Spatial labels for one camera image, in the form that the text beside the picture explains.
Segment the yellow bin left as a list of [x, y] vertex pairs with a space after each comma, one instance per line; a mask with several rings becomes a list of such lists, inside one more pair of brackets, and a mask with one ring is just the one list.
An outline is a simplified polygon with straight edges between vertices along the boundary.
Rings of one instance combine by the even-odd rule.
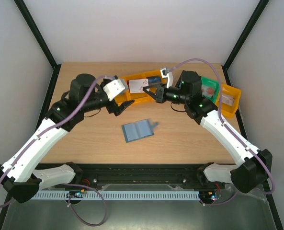
[[127, 101], [127, 93], [124, 92], [123, 94], [120, 94], [118, 96], [116, 96], [115, 101], [118, 105], [122, 104], [123, 102]]

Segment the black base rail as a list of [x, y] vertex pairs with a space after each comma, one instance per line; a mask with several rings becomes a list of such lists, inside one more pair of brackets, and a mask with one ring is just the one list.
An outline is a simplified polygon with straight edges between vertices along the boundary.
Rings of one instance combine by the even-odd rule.
[[242, 166], [214, 164], [75, 164], [66, 163], [76, 174], [73, 183], [93, 188], [106, 184], [171, 184], [184, 189], [211, 190], [217, 185], [234, 185], [248, 193], [268, 176], [259, 163]]

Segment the red circle card stack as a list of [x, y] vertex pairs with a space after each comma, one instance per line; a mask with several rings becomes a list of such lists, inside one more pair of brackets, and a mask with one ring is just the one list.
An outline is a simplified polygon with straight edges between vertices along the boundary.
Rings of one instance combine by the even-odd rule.
[[215, 92], [216, 92], [215, 88], [202, 85], [202, 95], [203, 96], [212, 98], [215, 95]]

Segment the blue card stack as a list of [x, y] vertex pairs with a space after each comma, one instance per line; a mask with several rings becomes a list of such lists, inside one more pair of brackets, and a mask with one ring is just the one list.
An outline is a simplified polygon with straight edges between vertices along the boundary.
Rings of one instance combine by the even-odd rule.
[[151, 77], [147, 77], [147, 79], [148, 79], [149, 84], [161, 83], [160, 76], [151, 76]]

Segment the green plastic bin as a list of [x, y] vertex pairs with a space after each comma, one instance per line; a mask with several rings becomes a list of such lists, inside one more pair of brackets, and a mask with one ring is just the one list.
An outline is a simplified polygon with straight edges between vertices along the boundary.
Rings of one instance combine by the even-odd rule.
[[218, 93], [219, 93], [219, 83], [215, 80], [212, 80], [212, 79], [209, 79], [209, 78], [206, 78], [206, 77], [201, 77], [201, 81], [202, 81], [202, 85], [215, 88], [216, 92], [215, 92], [215, 95], [212, 98], [205, 97], [205, 98], [211, 100], [213, 103], [215, 103], [217, 96], [218, 96]]

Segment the yellow bin right group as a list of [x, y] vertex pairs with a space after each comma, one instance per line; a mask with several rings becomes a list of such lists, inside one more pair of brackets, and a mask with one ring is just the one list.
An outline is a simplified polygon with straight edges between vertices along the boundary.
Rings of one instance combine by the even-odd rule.
[[233, 118], [239, 107], [241, 90], [227, 84], [222, 84], [221, 113], [226, 118]]

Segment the blue card holder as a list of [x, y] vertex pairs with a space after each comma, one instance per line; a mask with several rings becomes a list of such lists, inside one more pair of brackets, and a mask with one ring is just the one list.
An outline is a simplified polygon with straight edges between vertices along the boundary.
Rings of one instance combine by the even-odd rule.
[[158, 122], [151, 123], [149, 119], [122, 125], [122, 131], [126, 143], [147, 138], [154, 135], [154, 129]]

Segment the black corner frame post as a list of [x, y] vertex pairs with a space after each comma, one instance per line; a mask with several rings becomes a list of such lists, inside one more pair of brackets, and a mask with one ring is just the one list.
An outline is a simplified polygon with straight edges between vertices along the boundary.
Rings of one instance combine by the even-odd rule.
[[248, 22], [246, 23], [243, 31], [241, 32], [236, 44], [234, 45], [231, 53], [229, 54], [226, 62], [222, 66], [222, 69], [224, 72], [227, 72], [229, 68], [231, 67], [233, 61], [235, 60], [236, 56], [240, 52], [241, 48], [243, 47], [245, 41], [249, 37], [251, 31], [253, 30], [255, 24], [259, 20], [260, 16], [262, 15], [268, 3], [269, 3], [269, 0], [260, 0], [258, 2], [252, 15], [250, 16]]

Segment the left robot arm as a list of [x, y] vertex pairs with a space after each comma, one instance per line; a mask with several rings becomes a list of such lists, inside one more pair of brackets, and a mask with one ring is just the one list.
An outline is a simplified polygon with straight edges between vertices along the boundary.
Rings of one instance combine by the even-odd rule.
[[71, 81], [70, 90], [51, 106], [30, 139], [0, 165], [0, 185], [14, 200], [24, 203], [40, 190], [78, 183], [83, 171], [72, 162], [45, 170], [36, 167], [59, 140], [83, 121], [85, 113], [105, 107], [108, 113], [118, 116], [133, 104], [132, 100], [121, 104], [115, 100], [127, 89], [126, 81], [117, 76], [96, 78], [86, 73], [79, 74]]

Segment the black left frame post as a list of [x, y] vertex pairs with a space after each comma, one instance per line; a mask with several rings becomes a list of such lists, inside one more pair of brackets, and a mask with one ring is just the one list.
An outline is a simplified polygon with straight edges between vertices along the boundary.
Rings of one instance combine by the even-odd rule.
[[14, 0], [18, 10], [20, 11], [22, 17], [24, 18], [25, 22], [27, 23], [29, 29], [31, 30], [34, 38], [36, 39], [37, 43], [39, 44], [43, 54], [45, 55], [47, 61], [49, 62], [50, 66], [53, 70], [59, 70], [60, 65], [57, 64], [55, 61], [46, 41], [44, 40], [36, 22], [34, 21], [28, 7], [26, 6], [23, 0]]

